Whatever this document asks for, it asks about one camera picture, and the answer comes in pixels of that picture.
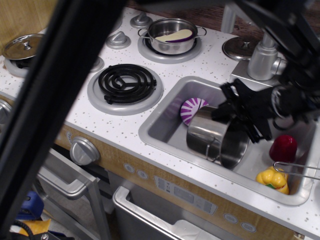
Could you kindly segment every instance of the purple and white toy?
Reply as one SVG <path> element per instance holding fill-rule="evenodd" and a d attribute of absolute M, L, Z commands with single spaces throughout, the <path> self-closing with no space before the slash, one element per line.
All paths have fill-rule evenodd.
<path fill-rule="evenodd" d="M 197 111 L 205 105 L 208 105 L 208 102 L 198 97 L 193 97 L 185 101 L 180 109 L 180 116 L 183 123 L 188 126 Z"/>

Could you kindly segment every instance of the black metal bar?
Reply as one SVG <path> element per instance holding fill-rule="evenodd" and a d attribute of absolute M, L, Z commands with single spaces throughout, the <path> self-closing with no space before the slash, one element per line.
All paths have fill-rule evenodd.
<path fill-rule="evenodd" d="M 125 0 L 60 0 L 0 139 L 0 239 L 6 239 Z"/>

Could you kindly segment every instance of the pot handle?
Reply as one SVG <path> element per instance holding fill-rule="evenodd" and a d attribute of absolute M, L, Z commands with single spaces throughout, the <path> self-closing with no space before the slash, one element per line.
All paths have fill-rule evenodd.
<path fill-rule="evenodd" d="M 146 28 L 141 28 L 141 29 L 139 29 L 139 31 L 138 31 L 139 37 L 140 37 L 140 38 L 143 38 L 143 39 L 150 39 L 150 41 L 152 41 L 152 38 L 151 38 L 151 37 L 140 35 L 140 31 L 141 31 L 141 30 L 146 30 L 146 31 L 147 31 Z"/>
<path fill-rule="evenodd" d="M 207 35 L 207 30 L 203 26 L 197 26 L 196 28 L 197 29 L 203 29 L 204 30 L 204 34 L 195 36 L 194 37 L 195 39 Z"/>

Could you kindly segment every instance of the round button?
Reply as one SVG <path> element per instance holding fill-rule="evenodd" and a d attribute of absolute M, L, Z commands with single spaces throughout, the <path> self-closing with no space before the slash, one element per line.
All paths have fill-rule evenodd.
<path fill-rule="evenodd" d="M 257 231 L 257 229 L 255 228 L 255 226 L 253 226 L 252 224 L 248 223 L 248 222 L 242 222 L 241 223 L 241 227 L 250 232 L 250 233 L 255 233 Z"/>
<path fill-rule="evenodd" d="M 224 214 L 223 217 L 224 217 L 225 220 L 227 220 L 229 223 L 236 224 L 236 223 L 238 222 L 238 219 L 237 219 L 235 216 L 233 216 L 233 215 L 231 215 L 231 214 L 229 214 L 229 213 Z"/>
<path fill-rule="evenodd" d="M 139 175 L 140 178 L 148 179 L 148 175 L 144 171 L 138 170 L 136 173 Z"/>
<path fill-rule="evenodd" d="M 72 140 L 70 157 L 75 164 L 88 165 L 100 159 L 97 148 L 86 138 L 76 136 Z"/>
<path fill-rule="evenodd" d="M 129 173 L 134 173 L 135 172 L 134 167 L 131 166 L 130 164 L 125 163 L 123 166 L 124 166 L 125 170 L 127 170 Z"/>

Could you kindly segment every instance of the speckled white countertop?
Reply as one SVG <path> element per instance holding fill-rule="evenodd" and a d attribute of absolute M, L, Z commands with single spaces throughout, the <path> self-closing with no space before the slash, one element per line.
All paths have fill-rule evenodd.
<path fill-rule="evenodd" d="M 159 75 L 163 83 L 164 91 L 161 100 L 182 77 L 197 76 L 218 84 L 229 81 L 230 74 L 236 67 L 237 62 L 224 55 L 222 45 L 226 40 L 233 38 L 234 35 L 208 30 L 207 35 L 202 37 L 202 51 L 194 59 L 178 64 L 155 63 L 145 59 L 138 52 L 138 30 L 130 26 L 130 20 L 139 13 L 140 11 L 130 8 L 124 10 L 122 25 L 112 34 L 123 31 L 130 37 L 131 45 L 121 50 L 113 50 L 104 46 L 99 55 L 104 60 L 104 67 L 116 64 L 138 64 L 153 70 Z M 153 14 L 148 14 L 148 16 L 153 20 L 162 18 Z M 14 100 L 24 80 L 12 76 L 3 66 L 4 57 L 0 56 L 0 94 Z M 145 112 L 130 116 L 115 116 L 103 113 L 95 109 L 88 101 L 87 85 L 94 74 L 88 75 L 65 120 L 66 125 L 289 229 L 312 239 L 320 239 L 319 181 L 314 181 L 310 197 L 304 204 L 287 206 L 147 145 L 139 138 L 138 130 L 159 103 Z M 317 171 L 316 177 L 320 177 L 320 171 Z"/>

